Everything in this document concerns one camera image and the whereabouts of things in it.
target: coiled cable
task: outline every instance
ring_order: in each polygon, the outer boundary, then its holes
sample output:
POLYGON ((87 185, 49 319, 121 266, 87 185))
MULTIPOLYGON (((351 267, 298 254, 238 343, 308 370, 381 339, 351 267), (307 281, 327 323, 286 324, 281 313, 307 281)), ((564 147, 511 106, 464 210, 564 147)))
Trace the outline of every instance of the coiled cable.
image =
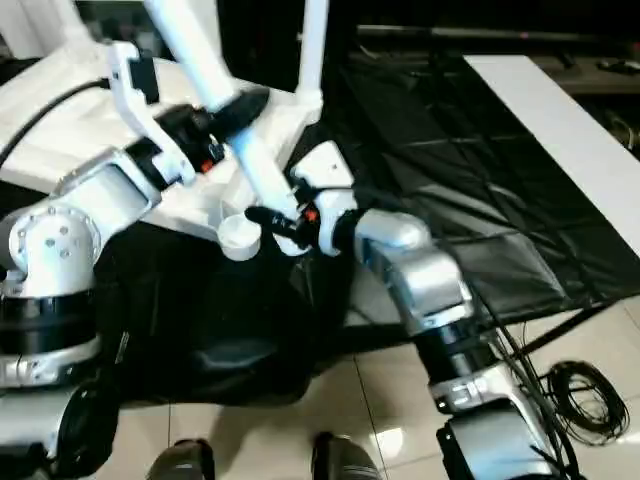
POLYGON ((629 411, 609 380, 593 365, 566 361, 541 377, 566 432, 589 446, 620 438, 629 428, 629 411))

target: metal bracket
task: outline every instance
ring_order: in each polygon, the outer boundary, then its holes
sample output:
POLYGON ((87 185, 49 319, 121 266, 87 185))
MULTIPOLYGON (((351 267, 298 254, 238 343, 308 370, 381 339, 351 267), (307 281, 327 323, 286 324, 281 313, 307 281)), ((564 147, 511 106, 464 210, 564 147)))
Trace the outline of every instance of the metal bracket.
POLYGON ((196 178, 193 166, 151 115, 144 92, 133 86, 131 62, 140 61, 140 52, 131 43, 114 42, 109 47, 108 59, 109 84, 118 113, 134 132, 150 139, 160 149, 153 164, 167 184, 179 180, 189 185, 196 178))

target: wire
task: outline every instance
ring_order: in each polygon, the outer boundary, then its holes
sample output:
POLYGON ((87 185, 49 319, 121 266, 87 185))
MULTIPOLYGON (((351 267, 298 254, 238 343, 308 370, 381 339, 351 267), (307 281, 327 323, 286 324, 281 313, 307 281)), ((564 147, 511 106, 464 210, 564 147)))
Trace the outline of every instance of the wire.
POLYGON ((546 380, 546 395, 565 431, 588 446, 602 446, 629 428, 626 405, 614 386, 593 365, 567 361, 555 364, 546 380))
POLYGON ((42 120, 45 115, 47 115, 51 110, 56 108, 58 105, 68 100, 69 98, 77 95, 80 92, 84 92, 85 90, 89 90, 91 88, 109 88, 109 79, 101 78, 99 80, 93 80, 91 82, 83 83, 78 85, 77 87, 69 90, 68 92, 63 93, 59 97, 54 98, 51 102, 46 104, 41 110, 39 110, 27 123, 25 123, 20 130, 18 130, 13 137, 9 140, 9 142, 5 145, 5 147, 0 152, 0 168, 4 165, 4 162, 7 161, 9 155, 15 150, 18 144, 22 141, 24 137, 31 131, 36 124, 42 120))

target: tiled floor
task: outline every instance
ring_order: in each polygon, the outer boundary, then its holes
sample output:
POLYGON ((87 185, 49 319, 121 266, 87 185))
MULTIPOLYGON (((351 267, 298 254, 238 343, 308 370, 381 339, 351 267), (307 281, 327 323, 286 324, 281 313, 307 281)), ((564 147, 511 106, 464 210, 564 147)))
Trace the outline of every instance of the tiled floor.
MULTIPOLYGON (((527 338, 565 315, 530 322, 527 338)), ((521 328, 514 329, 517 337, 521 328)), ((587 478, 638 478, 640 469, 640 298, 614 306, 536 352, 544 370, 561 359, 596 365, 627 400, 631 428, 605 448, 576 445, 587 478)), ((224 480, 310 478, 311 440, 323 430, 364 446, 389 480, 446 479, 435 431, 444 418, 426 389, 412 347, 345 359, 316 379, 302 401, 280 409, 173 405, 121 415, 115 452, 99 480, 142 480, 154 458, 180 438, 205 437, 224 480)))

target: white platform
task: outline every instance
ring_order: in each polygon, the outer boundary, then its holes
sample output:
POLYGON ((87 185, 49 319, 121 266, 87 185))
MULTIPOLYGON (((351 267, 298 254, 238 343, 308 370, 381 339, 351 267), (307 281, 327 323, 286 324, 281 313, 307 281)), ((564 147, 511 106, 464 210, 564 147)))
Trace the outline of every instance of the white platform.
MULTIPOLYGON (((182 69, 157 59, 160 113, 180 103, 199 104, 182 69)), ((67 44, 0 88, 0 143, 5 143, 32 115, 53 98, 81 83, 106 76, 105 47, 82 41, 67 44)), ((238 80, 245 88, 252 86, 238 80)), ((304 127, 313 116, 295 95, 272 90, 257 134, 284 167, 304 127)), ((47 115, 20 143, 0 169, 0 179, 50 192, 68 171, 103 149, 124 147, 136 139, 120 120, 108 91, 83 92, 47 115)), ((144 221, 172 230, 216 240, 223 216, 243 211, 255 195, 237 168, 233 154, 208 175, 186 189, 179 185, 165 192, 163 203, 144 221)))
POLYGON ((640 256, 638 159, 529 58, 465 58, 640 256))

